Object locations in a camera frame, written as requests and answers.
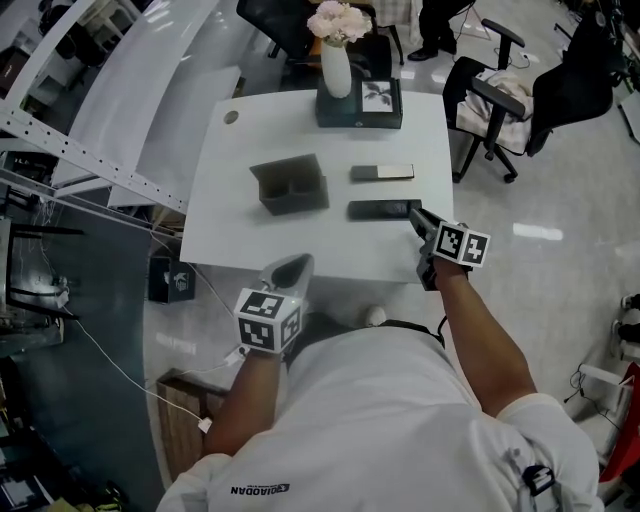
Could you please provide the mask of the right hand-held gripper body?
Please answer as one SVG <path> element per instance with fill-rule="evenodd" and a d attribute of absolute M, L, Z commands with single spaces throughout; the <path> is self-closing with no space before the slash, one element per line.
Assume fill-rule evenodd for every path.
<path fill-rule="evenodd" d="M 463 225 L 441 223 L 435 247 L 428 249 L 425 244 L 420 249 L 417 275 L 425 291 L 436 291 L 437 257 L 458 264 L 468 273 L 481 268 L 486 260 L 491 236 L 471 230 Z"/>

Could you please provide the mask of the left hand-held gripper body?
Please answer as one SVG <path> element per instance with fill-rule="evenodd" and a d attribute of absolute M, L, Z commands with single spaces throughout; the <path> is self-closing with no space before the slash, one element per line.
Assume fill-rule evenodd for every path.
<path fill-rule="evenodd" d="M 291 366 L 308 308 L 307 285 L 242 288 L 233 314 L 240 346 L 261 355 L 282 356 Z"/>

